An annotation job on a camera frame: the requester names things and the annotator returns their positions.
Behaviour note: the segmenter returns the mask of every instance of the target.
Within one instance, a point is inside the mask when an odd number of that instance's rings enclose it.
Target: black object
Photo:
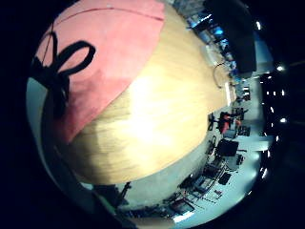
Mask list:
[[[250,135],[250,131],[251,131],[251,127],[240,126],[240,127],[238,128],[238,135],[246,135],[246,136],[249,136],[249,135]]]
[[[69,100],[69,76],[82,71],[90,65],[95,54],[95,47],[86,41],[77,41],[57,55],[58,39],[56,33],[52,31],[47,35],[53,41],[52,63],[48,67],[43,66],[43,62],[34,57],[31,66],[31,77],[51,91],[54,105],[53,114],[55,118],[59,118],[64,114]],[[89,48],[89,52],[81,63],[70,69],[58,72],[73,54],[84,48]]]
[[[202,172],[202,176],[210,179],[216,179],[220,168],[213,166],[211,164],[207,164]]]
[[[120,193],[120,195],[118,196],[117,201],[116,201],[114,207],[117,208],[117,207],[123,202],[124,197],[125,197],[125,195],[127,194],[127,191],[128,191],[129,189],[131,189],[131,188],[132,188],[132,187],[131,187],[131,183],[130,183],[130,182],[127,182],[127,183],[125,184],[125,186],[124,186],[123,191],[122,191],[122,192]]]
[[[244,120],[246,112],[244,112],[243,108],[234,108],[232,111],[233,114],[240,114],[239,120],[241,121]]]
[[[206,154],[207,155],[211,155],[214,151],[214,148],[216,147],[216,136],[213,135],[212,139],[209,140],[209,143],[208,143],[208,149],[206,151]]]
[[[183,215],[189,211],[192,212],[194,210],[191,204],[186,202],[183,198],[171,204],[170,208],[180,215]]]
[[[219,156],[235,156],[238,144],[237,141],[221,139],[217,144],[215,153]]]
[[[218,89],[221,89],[222,87],[218,84],[218,81],[216,79],[216,69],[219,68],[219,66],[222,66],[224,65],[226,62],[223,62],[223,63],[220,63],[220,64],[217,64],[214,68],[213,68],[213,81],[215,83],[215,85],[217,86]]]
[[[204,7],[224,31],[240,73],[256,71],[254,21],[239,0],[207,0]]]
[[[179,184],[178,187],[181,189],[186,189],[192,186],[192,184],[193,184],[193,178],[191,178],[191,176],[188,176],[182,181],[181,184]]]
[[[215,123],[215,116],[213,113],[209,114],[209,122],[208,131],[212,131]]]
[[[163,203],[171,203],[180,197],[180,193],[173,193],[169,198],[163,199]]]
[[[238,155],[236,165],[241,165],[243,161],[244,161],[244,157],[242,155]]]
[[[200,176],[196,182],[193,184],[194,190],[200,194],[205,194],[207,192],[207,189],[201,187],[203,184],[205,178],[203,176]]]
[[[224,173],[218,180],[218,183],[220,183],[222,185],[226,185],[228,183],[230,177],[231,177],[231,174]]]
[[[210,27],[209,19],[203,20],[193,27],[193,31],[196,34],[200,34],[202,31],[207,30]]]

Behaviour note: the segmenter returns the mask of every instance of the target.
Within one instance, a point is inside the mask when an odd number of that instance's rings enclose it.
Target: pink paper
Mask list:
[[[70,100],[65,115],[55,121],[57,133],[69,143],[124,92],[139,75],[158,43],[164,6],[154,0],[84,0],[54,22],[58,52],[85,40],[96,48],[91,64],[70,76]],[[37,56],[43,59],[48,37]],[[61,70],[80,63],[87,54],[74,54]],[[44,65],[51,63],[51,42]]]

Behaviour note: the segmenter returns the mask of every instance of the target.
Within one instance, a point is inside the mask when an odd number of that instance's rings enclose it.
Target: red object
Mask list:
[[[164,24],[164,5],[155,0],[84,0],[54,21],[58,52],[85,40],[96,48],[91,64],[70,77],[70,100],[65,115],[55,121],[57,133],[69,143],[123,93],[149,60]],[[42,61],[45,38],[37,51]],[[51,42],[44,65],[51,59]],[[80,63],[87,51],[74,54],[61,70]]]
[[[224,134],[226,131],[228,131],[230,128],[229,123],[228,122],[224,122],[223,124],[223,128],[221,130],[221,134]]]

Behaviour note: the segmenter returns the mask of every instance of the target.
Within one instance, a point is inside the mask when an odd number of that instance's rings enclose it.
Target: black cable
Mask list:
[[[53,34],[53,31],[54,31],[54,22],[51,23],[51,31],[48,32],[43,38],[42,38],[42,41],[46,38],[46,36],[49,36],[49,40],[48,40],[48,43],[47,43],[47,47],[45,49],[45,53],[44,53],[44,57],[42,58],[42,64],[44,64],[45,62],[45,58],[46,58],[46,55],[47,55],[47,51],[48,51],[48,48],[49,48],[49,44],[50,44],[50,40],[51,40],[51,35]]]
[[[38,82],[44,85],[52,93],[54,102],[54,117],[61,117],[68,105],[69,92],[70,92],[70,79],[69,76],[74,73],[78,73],[91,64],[95,47],[86,41],[77,41],[70,44],[57,54],[58,39],[54,31],[48,32],[45,36],[49,35],[53,41],[52,49],[52,62],[50,65],[44,66],[38,57],[34,57],[31,66],[31,75]],[[89,51],[84,60],[78,63],[76,66],[67,70],[59,72],[60,68],[68,61],[68,59],[77,51],[88,48]]]

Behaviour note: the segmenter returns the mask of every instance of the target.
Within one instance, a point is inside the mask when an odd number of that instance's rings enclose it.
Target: desk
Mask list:
[[[64,159],[77,177],[115,184],[154,174],[191,152],[205,137],[208,114],[225,107],[203,43],[172,7],[159,43],[131,86],[73,140]],[[217,78],[229,80],[224,70]]]

